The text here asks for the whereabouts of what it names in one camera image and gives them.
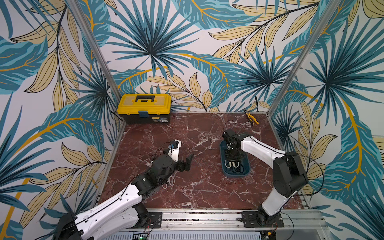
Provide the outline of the cream handled kitchen scissors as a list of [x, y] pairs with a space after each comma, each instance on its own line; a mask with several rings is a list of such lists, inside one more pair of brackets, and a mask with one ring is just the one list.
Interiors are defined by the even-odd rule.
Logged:
[[225, 167], [231, 171], [239, 171], [240, 162], [239, 161], [225, 161]]

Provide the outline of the teal plastic storage box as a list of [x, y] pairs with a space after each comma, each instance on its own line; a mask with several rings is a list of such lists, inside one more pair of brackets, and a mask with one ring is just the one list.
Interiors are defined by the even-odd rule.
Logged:
[[248, 156], [243, 154], [242, 159], [232, 159], [225, 141], [220, 143], [220, 154], [222, 170], [225, 176], [229, 178], [243, 178], [250, 173], [251, 168]]

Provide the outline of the black handled scissors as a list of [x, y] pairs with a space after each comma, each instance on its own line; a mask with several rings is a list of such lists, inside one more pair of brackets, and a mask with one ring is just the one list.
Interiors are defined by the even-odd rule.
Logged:
[[225, 171], [226, 174], [229, 174], [229, 175], [244, 175], [244, 173], [245, 173], [245, 169], [242, 166], [236, 167], [236, 168], [234, 168], [234, 167], [231, 167], [231, 168], [225, 167], [224, 171]]

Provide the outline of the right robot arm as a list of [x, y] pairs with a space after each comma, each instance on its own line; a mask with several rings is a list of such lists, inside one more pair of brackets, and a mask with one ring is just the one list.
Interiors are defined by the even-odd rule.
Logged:
[[289, 198], [308, 184], [305, 165], [296, 152], [283, 152], [246, 133], [237, 134], [228, 129], [222, 136], [230, 157], [238, 160], [245, 154], [251, 154], [273, 170], [273, 189], [259, 206], [257, 216], [252, 218], [265, 226], [267, 222], [279, 216]]

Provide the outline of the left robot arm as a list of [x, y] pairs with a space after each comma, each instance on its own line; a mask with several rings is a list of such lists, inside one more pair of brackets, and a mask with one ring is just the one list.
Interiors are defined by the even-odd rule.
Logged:
[[54, 240], [102, 240], [123, 229], [145, 227], [149, 212], [142, 201], [157, 193], [174, 172], [191, 169], [194, 155], [174, 161], [169, 155], [157, 157], [119, 193], [79, 214], [65, 214], [53, 233]]

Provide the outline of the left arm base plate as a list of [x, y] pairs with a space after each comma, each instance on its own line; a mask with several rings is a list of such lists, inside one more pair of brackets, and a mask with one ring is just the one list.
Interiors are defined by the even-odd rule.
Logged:
[[162, 212], [149, 212], [147, 216], [128, 229], [160, 229], [162, 226], [163, 213]]

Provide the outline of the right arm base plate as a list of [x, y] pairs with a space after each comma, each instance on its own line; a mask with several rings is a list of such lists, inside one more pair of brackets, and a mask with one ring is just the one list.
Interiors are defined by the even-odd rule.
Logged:
[[281, 213], [269, 216], [263, 211], [241, 212], [241, 217], [238, 221], [243, 222], [245, 228], [282, 228], [284, 222]]

